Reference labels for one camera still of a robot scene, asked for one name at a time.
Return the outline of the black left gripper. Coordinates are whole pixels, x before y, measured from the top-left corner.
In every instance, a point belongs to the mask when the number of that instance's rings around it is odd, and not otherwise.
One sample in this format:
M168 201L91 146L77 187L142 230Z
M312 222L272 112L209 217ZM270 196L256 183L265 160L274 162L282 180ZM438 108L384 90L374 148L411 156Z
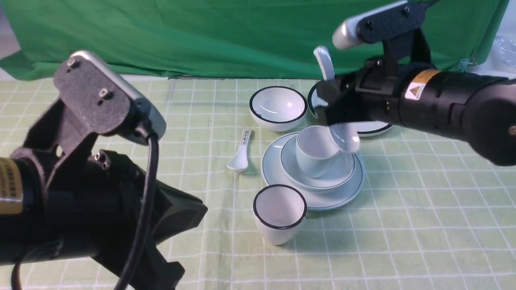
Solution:
M185 273L157 250L199 226L203 202L157 180L158 138L147 145L88 129L61 99L12 154L12 288L23 263L91 257L118 276L116 290L173 290Z

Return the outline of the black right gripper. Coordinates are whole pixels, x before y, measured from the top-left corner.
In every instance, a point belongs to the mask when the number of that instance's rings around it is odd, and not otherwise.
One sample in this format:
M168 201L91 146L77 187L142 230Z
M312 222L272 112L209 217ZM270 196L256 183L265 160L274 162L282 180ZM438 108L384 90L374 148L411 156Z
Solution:
M319 124L381 121L402 126L400 104L404 65L367 60L357 71L319 81L314 114Z

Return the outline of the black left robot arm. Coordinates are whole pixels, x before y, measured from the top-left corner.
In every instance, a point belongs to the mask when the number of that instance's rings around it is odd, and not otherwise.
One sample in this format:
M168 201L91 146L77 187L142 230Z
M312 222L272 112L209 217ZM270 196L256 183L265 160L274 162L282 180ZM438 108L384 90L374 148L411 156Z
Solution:
M173 290L184 275L157 250L208 208L156 179L157 136L132 101L59 99L1 159L1 264L92 257L116 290Z

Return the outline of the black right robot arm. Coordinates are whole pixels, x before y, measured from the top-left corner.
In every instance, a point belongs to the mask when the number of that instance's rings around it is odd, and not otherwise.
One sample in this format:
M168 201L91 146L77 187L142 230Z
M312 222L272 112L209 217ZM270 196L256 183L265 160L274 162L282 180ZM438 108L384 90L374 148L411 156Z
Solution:
M314 106L321 125L381 121L464 141L497 166L516 163L514 79L378 60L316 90L327 104Z

